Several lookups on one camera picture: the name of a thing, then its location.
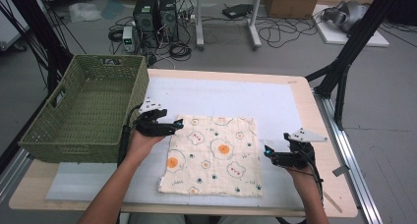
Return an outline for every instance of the black pole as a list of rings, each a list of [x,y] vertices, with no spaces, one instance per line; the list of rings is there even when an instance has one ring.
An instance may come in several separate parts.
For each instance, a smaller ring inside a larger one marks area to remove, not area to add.
[[[398,1],[374,0],[337,58],[329,66],[306,77],[307,81],[310,82],[325,76],[320,85],[315,87],[316,94],[324,98],[330,98],[331,92],[338,85],[334,119],[340,130],[343,130],[341,123],[342,111],[349,68]]]
[[[36,0],[11,1],[27,22],[37,41],[47,52],[48,94],[50,94],[58,85],[59,76],[63,76],[67,70],[73,54],[64,48]]]

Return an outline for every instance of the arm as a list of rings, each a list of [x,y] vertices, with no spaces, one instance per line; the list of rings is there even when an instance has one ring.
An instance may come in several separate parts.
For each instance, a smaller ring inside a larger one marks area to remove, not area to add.
[[[314,177],[289,169],[287,171],[291,175],[295,189],[303,201],[307,223],[328,224],[328,218],[326,217]],[[301,172],[312,173],[310,167],[302,169]]]
[[[163,137],[149,138],[134,130],[125,160],[91,202],[78,223],[116,223],[123,198],[142,161]]]

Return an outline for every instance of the basket handle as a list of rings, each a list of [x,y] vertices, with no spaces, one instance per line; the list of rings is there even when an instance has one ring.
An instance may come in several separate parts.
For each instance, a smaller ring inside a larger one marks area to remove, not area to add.
[[[49,96],[48,103],[52,105],[52,107],[56,108],[65,98],[66,94],[67,92],[65,90],[65,86],[63,84],[59,84],[52,92],[51,96]]]
[[[99,56],[98,58],[104,66],[123,66],[124,58],[122,56],[105,55]]]

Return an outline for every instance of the white device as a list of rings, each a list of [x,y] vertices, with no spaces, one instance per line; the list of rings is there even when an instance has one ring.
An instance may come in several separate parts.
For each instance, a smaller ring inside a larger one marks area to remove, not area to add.
[[[133,37],[133,28],[124,27],[123,28],[123,44],[125,46],[125,51],[128,53],[135,52],[135,38]]]
[[[154,109],[161,108],[160,103],[154,102],[151,98],[147,97],[145,102],[142,104],[141,108],[139,109],[139,113],[145,113],[152,111]]]
[[[317,135],[313,132],[310,132],[304,129],[300,129],[288,137],[292,140],[296,140],[299,142],[313,142],[313,141],[320,142],[320,141],[328,140],[328,138],[322,137],[320,135]]]

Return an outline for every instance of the wooden table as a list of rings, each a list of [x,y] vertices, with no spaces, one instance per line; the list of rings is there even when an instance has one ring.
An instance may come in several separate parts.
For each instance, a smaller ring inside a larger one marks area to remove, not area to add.
[[[250,83],[288,84],[297,105],[303,128],[330,138],[324,120],[307,81],[302,77],[251,75],[233,73],[192,72],[172,70],[149,70],[149,76],[158,78],[201,79],[239,81]],[[352,193],[344,175],[335,177],[332,171],[340,166],[333,144],[330,140],[315,146],[317,166],[324,182],[326,213],[329,217],[355,217],[358,213]],[[36,210],[85,210],[86,201],[46,200],[46,194],[56,175],[58,164],[36,160],[10,199],[14,209]],[[304,216],[303,211],[282,208],[216,207],[196,205],[157,205],[125,203],[124,212],[159,212],[216,215],[267,215],[267,216]]]

